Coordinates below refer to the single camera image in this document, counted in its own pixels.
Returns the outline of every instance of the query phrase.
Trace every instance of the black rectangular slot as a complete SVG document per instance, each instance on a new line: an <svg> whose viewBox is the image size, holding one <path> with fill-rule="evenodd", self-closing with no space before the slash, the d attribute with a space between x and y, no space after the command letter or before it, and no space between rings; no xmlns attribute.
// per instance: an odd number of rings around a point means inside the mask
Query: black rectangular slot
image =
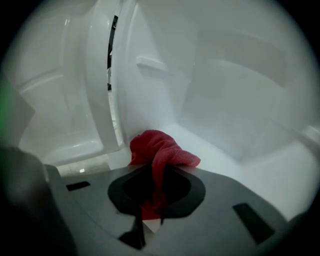
<svg viewBox="0 0 320 256"><path fill-rule="evenodd" d="M240 203L234 205L232 208L250 232L257 245L275 233L247 203Z"/></svg>
<svg viewBox="0 0 320 256"><path fill-rule="evenodd" d="M82 182L66 185L66 188L69 191L73 191L73 190L79 190L79 189L85 188L87 186L90 186L90 183L87 181L82 181Z"/></svg>

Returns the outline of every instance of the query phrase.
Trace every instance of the gray plastic surface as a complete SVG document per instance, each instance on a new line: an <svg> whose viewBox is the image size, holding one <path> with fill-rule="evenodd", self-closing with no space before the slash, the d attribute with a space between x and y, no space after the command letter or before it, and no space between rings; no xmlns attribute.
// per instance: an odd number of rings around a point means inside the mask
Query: gray plastic surface
<svg viewBox="0 0 320 256"><path fill-rule="evenodd" d="M118 213L108 198L107 190L112 181L134 169L130 166L87 178L65 178L63 181L66 185L88 181L91 186L71 191L70 194L101 228L119 237L131 229L134 217ZM285 230L287 224L282 215L241 183L197 168L184 170L204 183L204 201L188 217L165 219L154 238L142 249L144 252L160 256L259 255L270 249L275 238ZM232 208L241 203L249 204L275 231L275 235L257 245Z"/></svg>
<svg viewBox="0 0 320 256"><path fill-rule="evenodd" d="M112 237L96 219L90 217L74 200L55 167L47 166L47 173L54 200L73 237L79 256L146 255Z"/></svg>

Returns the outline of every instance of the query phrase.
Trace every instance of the white plastic wall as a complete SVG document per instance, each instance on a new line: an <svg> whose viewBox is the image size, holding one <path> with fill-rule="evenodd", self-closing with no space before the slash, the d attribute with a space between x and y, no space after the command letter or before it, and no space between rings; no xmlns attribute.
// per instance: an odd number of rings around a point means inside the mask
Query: white plastic wall
<svg viewBox="0 0 320 256"><path fill-rule="evenodd" d="M116 0L45 1L23 25L2 64L11 85L34 109L19 147L45 164L119 149L107 87L116 7Z"/></svg>
<svg viewBox="0 0 320 256"><path fill-rule="evenodd" d="M279 6L127 1L115 43L113 86L127 142L162 130L198 155L200 168L242 182L288 220L308 208L319 163L291 130L320 120L319 76Z"/></svg>

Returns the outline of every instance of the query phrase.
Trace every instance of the red towel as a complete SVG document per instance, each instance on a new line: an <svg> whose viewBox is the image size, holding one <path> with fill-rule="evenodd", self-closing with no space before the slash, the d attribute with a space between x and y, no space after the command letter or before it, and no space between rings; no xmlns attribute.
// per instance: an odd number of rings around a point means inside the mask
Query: red towel
<svg viewBox="0 0 320 256"><path fill-rule="evenodd" d="M196 167L200 158L184 151L175 140L159 130L146 130L130 143L132 152L129 165L152 163L153 195L152 201L142 206L142 220L154 220L161 217L167 207L166 195L162 191L166 165L186 165Z"/></svg>

